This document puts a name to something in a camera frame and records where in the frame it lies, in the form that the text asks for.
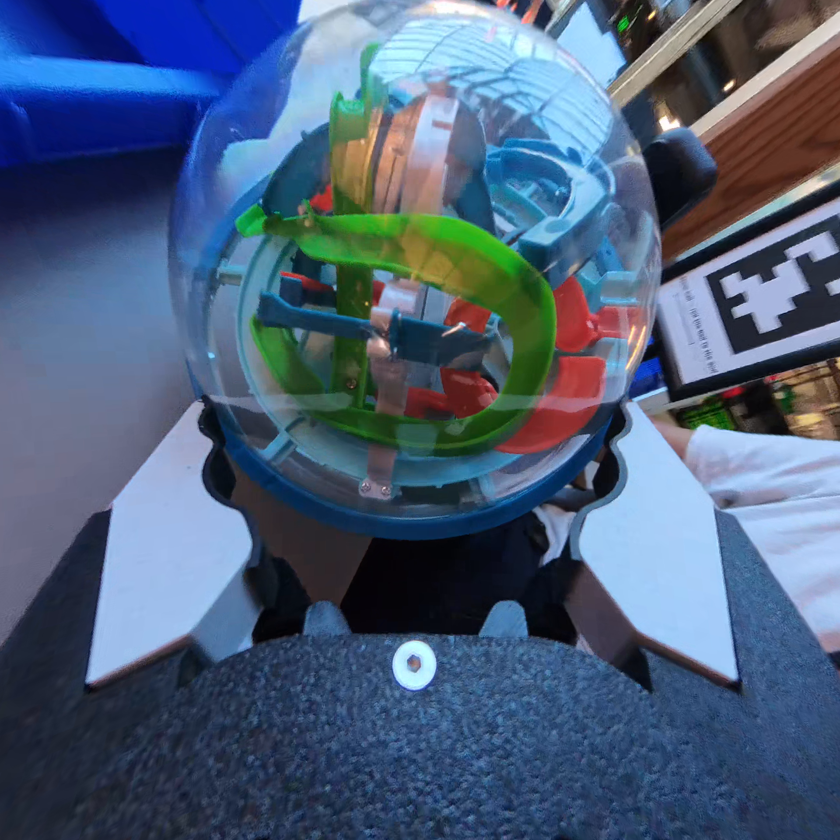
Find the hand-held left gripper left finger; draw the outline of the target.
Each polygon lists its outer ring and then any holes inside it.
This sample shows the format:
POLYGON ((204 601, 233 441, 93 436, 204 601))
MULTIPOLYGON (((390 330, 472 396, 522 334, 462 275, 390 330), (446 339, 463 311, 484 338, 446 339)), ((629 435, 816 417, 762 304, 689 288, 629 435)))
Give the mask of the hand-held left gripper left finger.
POLYGON ((114 498, 87 662, 103 688, 192 648, 209 663, 251 648, 261 608, 246 580, 262 549, 208 488, 213 440, 194 402, 114 498))

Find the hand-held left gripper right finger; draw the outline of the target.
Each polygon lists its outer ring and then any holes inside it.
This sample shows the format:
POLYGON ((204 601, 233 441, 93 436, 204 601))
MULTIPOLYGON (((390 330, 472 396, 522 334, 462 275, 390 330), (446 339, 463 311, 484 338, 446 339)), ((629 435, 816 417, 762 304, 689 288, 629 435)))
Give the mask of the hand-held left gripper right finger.
POLYGON ((619 406, 596 478, 568 541, 568 614, 587 649, 615 667, 644 650, 737 685, 716 509, 637 404, 619 406))

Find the clear plastic maze ball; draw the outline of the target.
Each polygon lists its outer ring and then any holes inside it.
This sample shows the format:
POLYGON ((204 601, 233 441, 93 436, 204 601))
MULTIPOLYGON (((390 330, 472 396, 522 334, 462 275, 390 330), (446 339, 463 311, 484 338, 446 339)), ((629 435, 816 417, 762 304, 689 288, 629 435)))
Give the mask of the clear plastic maze ball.
POLYGON ((171 221, 225 453, 375 537, 549 499, 653 325, 667 221, 638 122, 485 3, 353 2, 266 47, 203 118, 171 221))

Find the person's right forearm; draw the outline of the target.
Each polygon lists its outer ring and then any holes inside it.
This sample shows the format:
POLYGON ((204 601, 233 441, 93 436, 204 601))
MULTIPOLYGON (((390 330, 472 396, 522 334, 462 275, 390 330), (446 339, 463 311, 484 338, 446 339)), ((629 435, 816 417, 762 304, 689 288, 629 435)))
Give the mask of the person's right forearm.
POLYGON ((837 441, 748 434, 707 425, 689 430, 660 421, 654 426, 722 508, 799 502, 838 507, 837 441))

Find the black mesh office chair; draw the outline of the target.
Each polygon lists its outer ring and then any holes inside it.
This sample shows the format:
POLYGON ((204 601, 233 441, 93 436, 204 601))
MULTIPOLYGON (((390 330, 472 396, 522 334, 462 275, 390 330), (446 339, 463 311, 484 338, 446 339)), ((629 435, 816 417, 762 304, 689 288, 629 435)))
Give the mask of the black mesh office chair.
POLYGON ((718 166, 691 128, 661 133, 643 150, 653 189, 658 225, 672 228, 711 193, 718 166))

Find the person's white shirt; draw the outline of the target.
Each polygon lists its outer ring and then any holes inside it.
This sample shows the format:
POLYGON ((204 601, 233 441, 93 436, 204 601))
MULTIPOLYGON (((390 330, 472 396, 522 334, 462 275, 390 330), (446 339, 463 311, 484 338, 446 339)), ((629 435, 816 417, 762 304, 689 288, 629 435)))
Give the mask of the person's white shirt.
POLYGON ((830 655, 839 651, 839 496, 714 493, 741 524, 776 580, 830 655))

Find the person's dark trousers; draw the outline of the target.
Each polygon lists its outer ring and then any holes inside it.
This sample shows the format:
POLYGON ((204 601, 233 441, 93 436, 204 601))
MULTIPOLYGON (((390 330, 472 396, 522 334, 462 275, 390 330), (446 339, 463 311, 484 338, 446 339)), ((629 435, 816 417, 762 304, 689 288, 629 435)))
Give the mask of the person's dark trousers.
POLYGON ((574 514, 555 505, 489 530, 435 540, 373 539, 340 608, 357 634, 477 635, 492 607, 518 602, 532 636, 574 644, 561 558, 574 514))

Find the blue plastic bin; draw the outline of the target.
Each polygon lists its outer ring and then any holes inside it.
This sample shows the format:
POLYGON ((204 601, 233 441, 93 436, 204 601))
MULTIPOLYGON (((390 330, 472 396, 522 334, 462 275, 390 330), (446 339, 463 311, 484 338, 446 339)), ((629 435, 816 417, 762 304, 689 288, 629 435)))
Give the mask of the blue plastic bin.
POLYGON ((2 1, 2 168, 188 144, 301 5, 2 1))

